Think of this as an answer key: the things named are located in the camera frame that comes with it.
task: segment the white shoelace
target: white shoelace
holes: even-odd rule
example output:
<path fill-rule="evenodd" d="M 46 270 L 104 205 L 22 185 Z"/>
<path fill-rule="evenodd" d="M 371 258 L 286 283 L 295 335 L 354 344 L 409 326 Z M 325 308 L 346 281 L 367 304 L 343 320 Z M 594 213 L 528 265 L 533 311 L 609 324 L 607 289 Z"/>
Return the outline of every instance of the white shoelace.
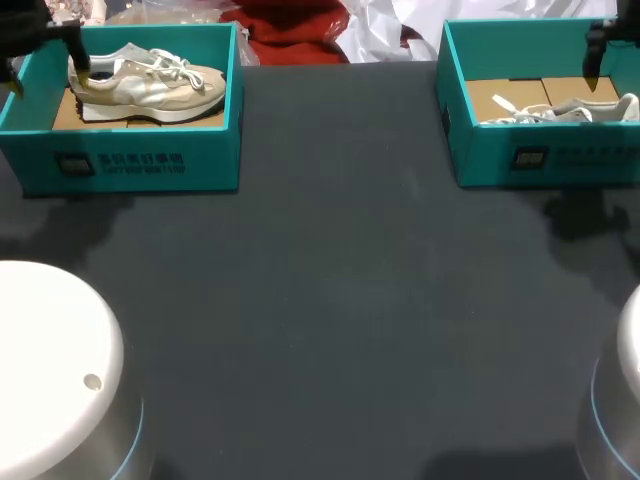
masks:
<path fill-rule="evenodd" d="M 551 112 L 550 105 L 531 105 L 530 107 L 518 110 L 513 103 L 501 97 L 494 95 L 491 99 L 511 114 L 511 118 L 498 118 L 497 120 L 488 120 L 483 123 L 541 123 L 552 122 L 555 115 Z"/>
<path fill-rule="evenodd" d="M 157 60 L 153 65 L 145 65 L 148 74 L 168 75 L 174 80 L 186 78 L 194 90 L 202 90 L 204 88 L 204 77 L 195 70 L 190 70 L 187 60 L 159 48 L 149 50 L 149 53 L 155 55 Z"/>

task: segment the red fabric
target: red fabric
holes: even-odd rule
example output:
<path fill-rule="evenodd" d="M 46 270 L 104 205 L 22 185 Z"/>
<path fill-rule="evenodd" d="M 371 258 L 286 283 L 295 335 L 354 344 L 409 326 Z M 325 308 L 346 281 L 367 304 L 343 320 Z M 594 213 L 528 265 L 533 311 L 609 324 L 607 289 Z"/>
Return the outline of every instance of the red fabric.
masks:
<path fill-rule="evenodd" d="M 240 0 L 238 3 L 245 6 L 225 12 L 221 20 L 238 21 L 249 30 L 249 44 L 262 65 L 346 62 L 340 49 L 333 43 L 349 18 L 339 2 Z M 333 35 L 327 38 L 330 28 Z"/>

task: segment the sneaker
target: sneaker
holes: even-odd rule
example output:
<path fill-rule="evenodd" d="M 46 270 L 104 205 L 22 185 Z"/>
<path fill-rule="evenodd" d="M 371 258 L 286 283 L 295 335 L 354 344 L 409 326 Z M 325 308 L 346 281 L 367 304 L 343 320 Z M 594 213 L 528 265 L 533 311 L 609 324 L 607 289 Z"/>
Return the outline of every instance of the sneaker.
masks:
<path fill-rule="evenodd" d="M 494 95 L 492 99 L 511 117 L 488 120 L 482 124 L 640 121 L 640 101 L 632 93 L 627 93 L 617 102 L 586 102 L 575 98 L 559 107 L 533 105 L 523 110 L 518 110 L 500 95 Z"/>
<path fill-rule="evenodd" d="M 220 107 L 226 90 L 219 70 L 190 65 L 164 50 L 145 50 L 131 43 L 111 55 L 92 56 L 85 85 L 71 60 L 68 73 L 87 122 L 132 117 L 185 122 Z"/>

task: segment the shoe box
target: shoe box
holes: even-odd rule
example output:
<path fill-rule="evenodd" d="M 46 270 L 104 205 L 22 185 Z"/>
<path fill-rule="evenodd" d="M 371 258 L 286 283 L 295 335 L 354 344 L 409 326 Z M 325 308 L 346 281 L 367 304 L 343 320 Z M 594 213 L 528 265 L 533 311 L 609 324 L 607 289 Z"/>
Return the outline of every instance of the shoe box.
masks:
<path fill-rule="evenodd" d="M 179 125 L 84 123 L 68 89 L 61 42 L 27 57 L 23 99 L 0 115 L 0 150 L 27 196 L 106 192 L 235 190 L 240 164 L 243 77 L 233 24 L 85 27 L 90 55 L 131 42 L 221 70 L 227 91 L 216 114 Z"/>
<path fill-rule="evenodd" d="M 582 78 L 593 19 L 445 22 L 436 96 L 462 187 L 622 185 L 640 181 L 640 122 L 483 125 L 517 109 L 573 98 L 617 101 L 640 94 L 640 49 L 612 45 L 591 91 Z"/>

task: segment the shoe sole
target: shoe sole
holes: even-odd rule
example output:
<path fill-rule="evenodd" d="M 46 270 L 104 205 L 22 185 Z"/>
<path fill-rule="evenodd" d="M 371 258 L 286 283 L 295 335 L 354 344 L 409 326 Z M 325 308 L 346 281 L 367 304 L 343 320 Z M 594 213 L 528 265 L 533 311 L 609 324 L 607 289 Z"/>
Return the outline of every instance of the shoe sole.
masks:
<path fill-rule="evenodd" d="M 184 123 L 199 118 L 210 116 L 224 106 L 224 98 L 212 100 L 199 107 L 188 110 L 157 110 L 150 107 L 139 107 L 136 105 L 96 105 L 78 101 L 78 111 L 85 122 L 111 122 L 116 120 L 144 119 L 151 120 L 165 125 L 172 123 Z"/>

